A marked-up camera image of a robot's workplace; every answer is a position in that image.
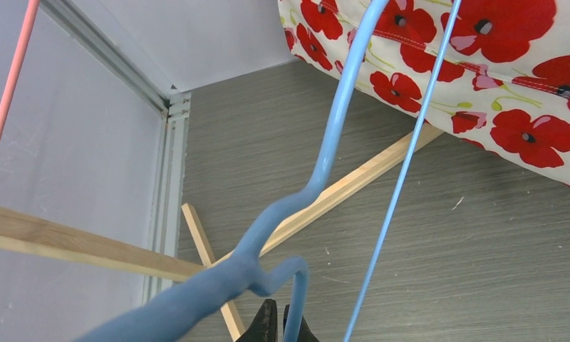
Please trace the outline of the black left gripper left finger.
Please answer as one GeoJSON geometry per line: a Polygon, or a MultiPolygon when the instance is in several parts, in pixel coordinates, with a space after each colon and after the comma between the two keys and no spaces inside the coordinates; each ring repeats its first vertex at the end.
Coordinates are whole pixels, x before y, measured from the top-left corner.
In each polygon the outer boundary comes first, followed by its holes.
{"type": "Polygon", "coordinates": [[[277,342],[278,308],[274,299],[265,299],[248,329],[237,342],[277,342]]]}

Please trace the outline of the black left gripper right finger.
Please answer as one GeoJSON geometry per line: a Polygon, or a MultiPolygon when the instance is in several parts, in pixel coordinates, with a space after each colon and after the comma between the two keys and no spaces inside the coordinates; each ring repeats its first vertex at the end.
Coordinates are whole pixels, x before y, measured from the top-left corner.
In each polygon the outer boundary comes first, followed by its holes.
{"type": "MultiPolygon", "coordinates": [[[[283,331],[285,331],[287,320],[289,317],[289,309],[290,305],[287,304],[284,309],[284,316],[283,316],[283,331]]],[[[298,334],[298,342],[319,342],[319,339],[311,332],[309,325],[306,322],[306,319],[302,317],[300,331],[298,334]]]]}

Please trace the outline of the blue wire hanger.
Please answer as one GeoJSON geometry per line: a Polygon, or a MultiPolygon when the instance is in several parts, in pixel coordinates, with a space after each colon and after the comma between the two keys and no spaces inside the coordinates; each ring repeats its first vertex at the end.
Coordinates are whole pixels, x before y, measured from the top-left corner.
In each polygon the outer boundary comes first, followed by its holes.
{"type": "Polygon", "coordinates": [[[199,321],[245,291],[269,296],[292,282],[285,341],[296,341],[301,329],[309,284],[306,261],[293,256],[264,271],[259,254],[277,226],[307,208],[324,189],[330,175],[361,61],[386,7],[372,1],[357,29],[333,98],[318,158],[306,186],[270,204],[252,223],[232,255],[216,266],[167,289],[144,306],[124,313],[83,335],[84,341],[177,341],[199,321]]]}

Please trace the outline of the pink wire hanger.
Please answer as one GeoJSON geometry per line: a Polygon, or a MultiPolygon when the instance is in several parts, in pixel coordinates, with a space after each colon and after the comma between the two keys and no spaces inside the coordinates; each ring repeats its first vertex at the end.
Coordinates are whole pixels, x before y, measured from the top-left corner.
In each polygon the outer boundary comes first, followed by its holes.
{"type": "Polygon", "coordinates": [[[9,109],[14,98],[14,92],[19,80],[22,66],[29,47],[31,34],[35,24],[40,0],[29,0],[24,14],[24,20],[17,40],[14,55],[11,61],[9,74],[6,79],[4,91],[0,100],[0,142],[4,132],[4,127],[8,118],[9,109]]]}

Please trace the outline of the poppy print white skirt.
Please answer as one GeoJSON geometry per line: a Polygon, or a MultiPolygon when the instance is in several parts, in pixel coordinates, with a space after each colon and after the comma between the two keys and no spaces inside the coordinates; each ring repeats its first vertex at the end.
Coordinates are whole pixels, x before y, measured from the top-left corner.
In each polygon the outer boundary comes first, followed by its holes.
{"type": "Polygon", "coordinates": [[[431,97],[451,1],[389,1],[356,87],[570,187],[570,1],[462,1],[431,97]]]}

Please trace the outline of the wooden clothes rack frame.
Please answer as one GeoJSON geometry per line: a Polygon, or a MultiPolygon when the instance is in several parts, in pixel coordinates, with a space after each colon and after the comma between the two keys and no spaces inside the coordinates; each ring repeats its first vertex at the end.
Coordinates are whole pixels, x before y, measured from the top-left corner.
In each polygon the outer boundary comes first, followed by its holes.
{"type": "Polygon", "coordinates": [[[291,281],[283,339],[297,341],[304,322],[309,268],[293,256],[271,271],[260,257],[412,152],[440,136],[424,124],[337,183],[327,186],[333,153],[316,163],[307,185],[269,205],[231,254],[209,268],[0,207],[0,249],[129,271],[176,281],[144,306],[82,336],[83,341],[177,341],[245,291],[270,296],[291,281]]]}

